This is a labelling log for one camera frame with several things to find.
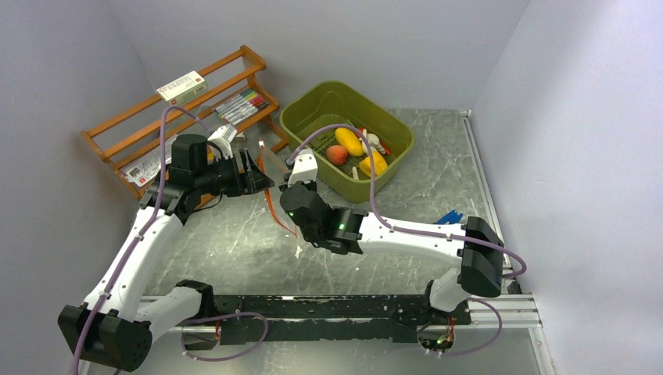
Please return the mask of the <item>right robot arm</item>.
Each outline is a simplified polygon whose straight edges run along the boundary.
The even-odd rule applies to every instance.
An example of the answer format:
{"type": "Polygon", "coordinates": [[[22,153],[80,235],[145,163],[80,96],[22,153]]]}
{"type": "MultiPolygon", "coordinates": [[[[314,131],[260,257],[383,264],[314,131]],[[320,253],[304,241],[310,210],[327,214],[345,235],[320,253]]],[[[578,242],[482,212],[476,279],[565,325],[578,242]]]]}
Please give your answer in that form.
{"type": "Polygon", "coordinates": [[[283,188],[279,204],[314,247],[339,255],[394,252],[444,262],[448,270],[432,282],[421,304],[430,323],[443,322],[471,296],[502,294],[504,243],[482,218],[442,225],[380,220],[373,212],[331,206],[303,182],[283,188]]]}

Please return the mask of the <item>clear zip top bag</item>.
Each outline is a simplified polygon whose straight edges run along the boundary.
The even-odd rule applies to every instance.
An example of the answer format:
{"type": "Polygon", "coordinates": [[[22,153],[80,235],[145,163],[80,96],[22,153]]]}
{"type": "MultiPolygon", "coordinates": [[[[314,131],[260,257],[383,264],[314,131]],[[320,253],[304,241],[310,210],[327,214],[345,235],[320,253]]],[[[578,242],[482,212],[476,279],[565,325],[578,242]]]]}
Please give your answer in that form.
{"type": "Polygon", "coordinates": [[[269,146],[266,146],[262,138],[258,140],[258,145],[260,148],[260,156],[257,165],[260,170],[274,182],[274,186],[269,187],[264,192],[265,201],[272,219],[280,228],[288,232],[287,236],[291,234],[294,238],[298,238],[297,227],[292,223],[288,215],[285,214],[278,204],[281,196],[281,191],[278,186],[281,183],[283,176],[288,172],[285,162],[281,161],[269,146]]]}

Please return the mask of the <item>white toy garlic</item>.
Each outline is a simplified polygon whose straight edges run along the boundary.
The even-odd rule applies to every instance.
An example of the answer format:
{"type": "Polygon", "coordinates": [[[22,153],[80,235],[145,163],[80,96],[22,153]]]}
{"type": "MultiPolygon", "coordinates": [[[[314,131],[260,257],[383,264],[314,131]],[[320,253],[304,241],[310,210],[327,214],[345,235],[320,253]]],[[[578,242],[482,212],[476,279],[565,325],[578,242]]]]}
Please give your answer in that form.
{"type": "Polygon", "coordinates": [[[386,155],[387,151],[386,148],[383,146],[382,142],[380,141],[380,138],[372,133],[367,133],[366,138],[368,140],[368,144],[371,146],[372,149],[375,151],[379,152],[382,155],[386,155]]]}

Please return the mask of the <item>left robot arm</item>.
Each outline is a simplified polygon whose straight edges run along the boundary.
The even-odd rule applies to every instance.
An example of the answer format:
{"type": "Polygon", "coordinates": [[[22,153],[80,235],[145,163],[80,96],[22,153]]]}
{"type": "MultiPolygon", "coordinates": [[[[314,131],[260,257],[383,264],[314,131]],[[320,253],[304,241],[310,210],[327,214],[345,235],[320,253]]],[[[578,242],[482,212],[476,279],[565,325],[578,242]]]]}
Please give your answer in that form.
{"type": "Polygon", "coordinates": [[[218,309],[209,284],[183,280],[154,305],[140,301],[160,256],[195,213],[206,195],[238,197],[266,191],[274,182],[246,150],[232,150],[198,134],[179,135],[165,165],[139,202],[133,228],[95,289],[79,305],[66,305],[58,326],[73,354],[71,372],[81,360],[131,372],[153,342],[179,323],[209,323],[218,309]]]}

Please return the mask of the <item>white toy mushroom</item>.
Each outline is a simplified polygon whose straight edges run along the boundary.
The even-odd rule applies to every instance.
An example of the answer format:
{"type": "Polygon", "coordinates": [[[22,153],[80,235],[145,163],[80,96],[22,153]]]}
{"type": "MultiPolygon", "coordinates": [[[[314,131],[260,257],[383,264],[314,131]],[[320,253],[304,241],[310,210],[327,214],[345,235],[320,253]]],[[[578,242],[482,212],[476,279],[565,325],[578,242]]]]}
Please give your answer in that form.
{"type": "Polygon", "coordinates": [[[364,154],[368,155],[371,152],[374,152],[375,150],[371,148],[371,146],[368,144],[368,140],[366,138],[366,134],[369,133],[366,129],[362,130],[362,135],[364,137],[360,137],[360,143],[361,143],[361,148],[364,152],[364,154]]]}

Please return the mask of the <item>yellow toy mango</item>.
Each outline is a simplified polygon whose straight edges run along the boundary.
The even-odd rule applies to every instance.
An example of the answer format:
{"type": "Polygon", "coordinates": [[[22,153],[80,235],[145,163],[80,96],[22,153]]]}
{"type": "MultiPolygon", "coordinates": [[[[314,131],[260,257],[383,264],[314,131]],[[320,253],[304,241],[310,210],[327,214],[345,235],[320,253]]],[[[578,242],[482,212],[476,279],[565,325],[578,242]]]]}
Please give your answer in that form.
{"type": "Polygon", "coordinates": [[[345,127],[336,128],[335,139],[351,156],[361,157],[364,154],[358,135],[352,130],[345,127]]]}

